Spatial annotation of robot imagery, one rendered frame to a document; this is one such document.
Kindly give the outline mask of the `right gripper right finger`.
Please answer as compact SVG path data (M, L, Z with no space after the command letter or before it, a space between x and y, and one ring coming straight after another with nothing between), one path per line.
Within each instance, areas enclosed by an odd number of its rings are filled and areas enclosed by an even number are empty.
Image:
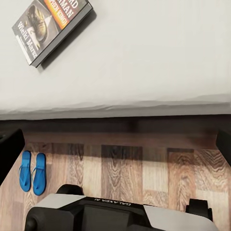
M218 131L216 146L222 153L226 161L231 167L231 130L220 128Z

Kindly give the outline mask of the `sandal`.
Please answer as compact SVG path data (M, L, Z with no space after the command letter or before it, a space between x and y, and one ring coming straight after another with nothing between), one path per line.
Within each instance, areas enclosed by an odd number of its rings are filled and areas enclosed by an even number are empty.
M46 188L45 167L46 167L46 156L43 153L39 153L37 155L37 167L35 168L36 169L35 179L34 181L32 180L34 185L34 194L37 196L43 194Z
M19 175L20 186L24 192L28 192L31 188L30 161L30 151L24 151L22 155L22 165L20 166L21 172Z

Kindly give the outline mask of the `hardback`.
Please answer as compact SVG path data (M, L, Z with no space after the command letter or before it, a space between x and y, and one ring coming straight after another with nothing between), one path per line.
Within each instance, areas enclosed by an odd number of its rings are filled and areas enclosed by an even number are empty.
M88 0L33 0L12 27L29 66L38 68L92 10Z

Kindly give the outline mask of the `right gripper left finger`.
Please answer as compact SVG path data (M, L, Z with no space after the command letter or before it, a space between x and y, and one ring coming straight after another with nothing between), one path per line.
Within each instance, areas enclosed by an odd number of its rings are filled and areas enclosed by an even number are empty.
M0 133L0 186L25 146L21 128Z

